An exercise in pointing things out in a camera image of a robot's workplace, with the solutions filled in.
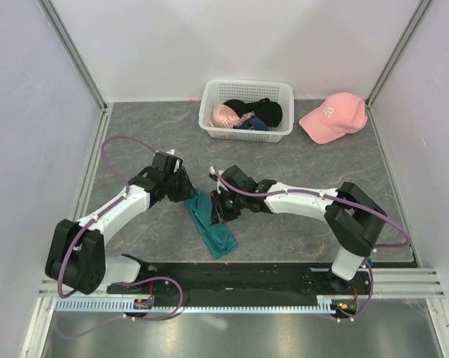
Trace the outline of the teal satin napkin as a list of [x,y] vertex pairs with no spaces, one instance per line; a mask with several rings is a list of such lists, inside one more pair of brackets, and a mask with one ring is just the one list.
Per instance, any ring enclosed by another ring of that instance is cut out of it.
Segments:
[[198,194],[184,202],[198,233],[213,258],[219,259],[238,248],[238,242],[226,224],[211,224],[212,203],[207,194]]

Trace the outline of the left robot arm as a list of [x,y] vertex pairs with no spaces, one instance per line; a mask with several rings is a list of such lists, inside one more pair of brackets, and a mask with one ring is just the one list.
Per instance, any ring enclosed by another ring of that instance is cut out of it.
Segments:
[[135,259],[121,257],[108,264],[105,246],[129,221],[164,198],[182,202],[197,191],[183,165],[173,154],[157,151],[150,166],[130,180],[106,204],[77,221],[64,219],[55,229],[45,264],[45,275],[57,282],[60,298],[76,292],[93,293],[111,271],[133,293],[144,292],[149,275]]

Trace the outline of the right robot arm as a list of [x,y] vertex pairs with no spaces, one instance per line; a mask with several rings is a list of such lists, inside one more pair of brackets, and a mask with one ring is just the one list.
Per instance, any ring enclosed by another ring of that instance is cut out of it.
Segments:
[[238,166],[224,171],[212,167],[210,178],[216,182],[210,193],[211,225],[233,221],[243,210],[327,223],[339,243],[327,275],[327,284],[335,293],[345,293],[354,285],[358,268],[374,250],[385,224],[386,213],[354,183],[308,189],[268,179],[256,182]]

